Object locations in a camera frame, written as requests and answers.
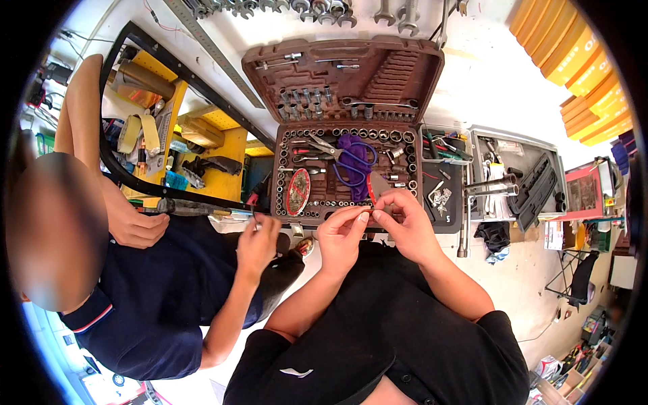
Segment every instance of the brown tool case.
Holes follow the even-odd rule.
[[[312,140],[307,134],[315,131],[318,136],[343,134],[344,131],[361,133],[370,130],[371,137],[379,133],[391,135],[398,131],[401,135],[412,133],[412,143],[404,141],[393,143],[391,139],[382,141],[363,137],[360,141],[369,143],[378,152],[378,161],[372,166],[381,175],[392,173],[392,164],[385,152],[388,149],[407,145],[414,146],[410,160],[415,162],[416,170],[401,174],[399,183],[417,183],[417,199],[422,203],[421,140],[415,136],[416,126],[430,102],[444,65],[444,55],[434,48],[434,43],[426,40],[409,40],[395,36],[376,36],[371,40],[327,40],[309,42],[289,40],[276,45],[250,49],[242,60],[244,72],[263,99],[270,113],[280,123],[277,131],[273,179],[271,183],[270,210],[284,224],[299,222],[303,227],[315,227],[322,223],[330,213],[337,210],[343,202],[351,201],[351,190],[341,184],[332,168],[333,160],[310,160],[301,163],[292,161],[297,139]],[[331,100],[327,102],[325,86],[329,86]],[[292,104],[297,104],[300,120],[285,106],[285,98],[280,91],[285,89]],[[299,93],[296,102],[292,90]],[[310,101],[308,111],[302,108],[307,104],[303,89],[308,89]],[[315,111],[314,89],[321,94],[321,118]],[[283,119],[277,109],[284,104],[288,119]],[[365,118],[365,105],[373,104],[373,113]],[[390,106],[385,104],[405,104],[412,106]],[[352,118],[352,106],[357,106],[357,118]],[[281,158],[282,150],[288,152],[287,161]],[[406,154],[396,159],[397,165],[407,167]],[[326,173],[310,175],[311,190],[309,203],[299,216],[282,215],[286,208],[286,191],[293,172],[280,172],[280,166],[323,167]],[[345,171],[340,169],[343,178]],[[277,192],[277,182],[284,184],[281,193]],[[335,206],[322,205],[321,202],[336,202]]]

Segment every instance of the folding chair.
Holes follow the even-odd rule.
[[[581,258],[583,253],[588,253],[585,259]],[[565,255],[571,256],[571,259],[567,264],[563,264],[562,262]],[[596,259],[599,258],[599,252],[596,250],[582,251],[566,249],[558,252],[558,256],[561,260],[561,271],[556,275],[556,277],[552,278],[546,286],[544,286],[544,289],[555,292],[558,294],[558,297],[567,298],[569,300],[569,305],[576,307],[576,311],[578,311],[580,304],[587,304],[587,290],[590,283],[590,276],[594,269],[594,263],[596,262]],[[578,261],[576,271],[574,271],[572,267],[574,260]],[[567,285],[567,278],[565,277],[565,270],[567,270],[567,267],[569,267],[572,273],[572,282],[569,286]],[[551,283],[553,283],[553,281],[560,275],[562,275],[562,280],[565,285],[565,289],[561,292],[549,288],[549,285],[551,285]]]

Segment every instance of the metal ruler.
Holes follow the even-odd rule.
[[[254,94],[252,89],[249,88],[248,84],[245,83],[243,78],[239,75],[237,70],[229,63],[229,60],[223,55],[223,52],[216,46],[214,41],[207,35],[203,27],[198,24],[196,19],[193,17],[193,13],[189,8],[182,2],[182,0],[163,0],[166,5],[173,11],[173,14],[178,17],[182,25],[189,30],[189,32],[196,38],[198,43],[207,51],[209,56],[211,56],[218,66],[220,66],[225,74],[232,79],[234,84],[237,85],[239,90],[243,92],[245,97],[252,103],[256,108],[263,108],[265,106],[259,100],[259,98]]]

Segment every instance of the purple cloth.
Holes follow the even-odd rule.
[[[359,136],[351,135],[350,133],[344,133],[338,139],[338,148],[345,149],[350,153],[352,153],[354,156],[357,156],[360,159],[368,162],[366,147],[359,146],[359,145],[351,146],[352,143],[360,142],[360,141],[361,138]],[[364,173],[364,176],[361,176],[356,172],[351,172],[350,170],[346,170],[344,168],[338,167],[338,170],[342,169],[347,173],[347,178],[349,179],[349,183],[351,184],[355,184],[358,183],[360,180],[366,179],[367,175],[371,173],[371,166],[363,165],[357,160],[353,159],[351,156],[348,156],[347,154],[342,154],[340,156],[340,161],[345,165],[349,165]],[[357,202],[364,201],[368,196],[369,196],[369,190],[367,189],[366,181],[363,181],[362,184],[358,186],[351,187],[351,200],[353,202],[357,203]]]

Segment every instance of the masking tape roll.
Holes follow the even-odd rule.
[[[130,115],[117,141],[117,151],[123,154],[133,152],[140,130],[144,130],[144,140],[146,141],[146,150],[151,155],[160,153],[160,138],[157,134],[156,119],[151,115]]]

